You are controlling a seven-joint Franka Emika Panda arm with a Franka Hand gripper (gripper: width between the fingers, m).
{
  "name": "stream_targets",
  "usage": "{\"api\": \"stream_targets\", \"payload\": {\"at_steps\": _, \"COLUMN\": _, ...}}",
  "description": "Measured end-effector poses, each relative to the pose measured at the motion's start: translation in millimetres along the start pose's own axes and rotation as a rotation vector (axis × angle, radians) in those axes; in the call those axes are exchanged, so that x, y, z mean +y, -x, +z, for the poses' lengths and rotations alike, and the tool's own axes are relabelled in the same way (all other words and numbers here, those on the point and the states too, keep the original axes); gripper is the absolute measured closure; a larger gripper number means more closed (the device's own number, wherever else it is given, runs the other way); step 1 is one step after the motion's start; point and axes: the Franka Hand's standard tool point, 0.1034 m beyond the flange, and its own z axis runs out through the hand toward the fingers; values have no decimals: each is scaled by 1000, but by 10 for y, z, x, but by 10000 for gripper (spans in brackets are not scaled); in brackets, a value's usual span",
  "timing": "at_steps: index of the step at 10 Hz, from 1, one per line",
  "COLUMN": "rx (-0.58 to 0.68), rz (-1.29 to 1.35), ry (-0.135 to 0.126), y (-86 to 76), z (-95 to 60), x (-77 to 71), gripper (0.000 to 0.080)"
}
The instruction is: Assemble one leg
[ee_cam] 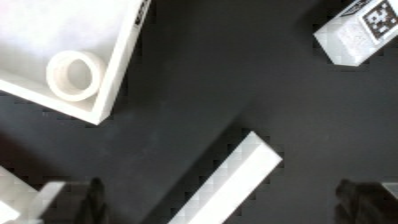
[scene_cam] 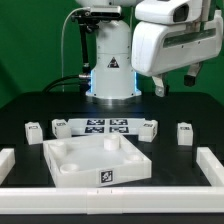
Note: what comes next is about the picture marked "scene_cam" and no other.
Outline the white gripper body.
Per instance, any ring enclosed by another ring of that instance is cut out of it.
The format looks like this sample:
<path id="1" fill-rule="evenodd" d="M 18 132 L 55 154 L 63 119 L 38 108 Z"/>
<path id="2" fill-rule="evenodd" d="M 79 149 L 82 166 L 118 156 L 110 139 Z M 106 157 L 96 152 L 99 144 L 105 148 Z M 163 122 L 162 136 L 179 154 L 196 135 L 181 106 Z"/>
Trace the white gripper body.
<path id="1" fill-rule="evenodd" d="M 216 15 L 203 31 L 188 32 L 187 25 L 166 26 L 140 22 L 132 42 L 132 67 L 155 76 L 216 57 L 222 46 L 223 18 Z"/>

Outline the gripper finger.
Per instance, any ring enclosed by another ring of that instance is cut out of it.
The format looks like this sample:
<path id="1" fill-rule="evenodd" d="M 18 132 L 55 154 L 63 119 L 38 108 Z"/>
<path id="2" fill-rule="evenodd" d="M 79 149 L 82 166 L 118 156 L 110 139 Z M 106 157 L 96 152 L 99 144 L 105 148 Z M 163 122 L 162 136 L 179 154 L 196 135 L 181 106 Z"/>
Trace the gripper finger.
<path id="1" fill-rule="evenodd" d="M 187 74 L 184 76 L 184 85 L 192 87 L 196 83 L 196 78 L 201 71 L 203 63 L 198 62 L 189 66 Z"/>
<path id="2" fill-rule="evenodd" d="M 165 74 L 159 74 L 156 76 L 153 76 L 153 81 L 155 84 L 155 94 L 158 97 L 164 97 L 167 92 L 167 85 L 166 85 L 166 75 Z"/>

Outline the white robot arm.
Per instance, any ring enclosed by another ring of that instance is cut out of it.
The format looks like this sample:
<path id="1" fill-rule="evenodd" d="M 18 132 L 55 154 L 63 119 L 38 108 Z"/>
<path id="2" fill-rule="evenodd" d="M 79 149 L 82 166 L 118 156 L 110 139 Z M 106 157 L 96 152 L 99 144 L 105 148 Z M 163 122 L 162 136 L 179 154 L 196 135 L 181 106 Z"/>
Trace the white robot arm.
<path id="1" fill-rule="evenodd" d="M 141 95 L 148 76 L 162 97 L 167 72 L 185 67 L 192 86 L 205 60 L 218 56 L 224 18 L 216 0 L 76 0 L 82 33 L 96 34 L 97 63 L 89 69 L 92 99 L 111 103 Z"/>

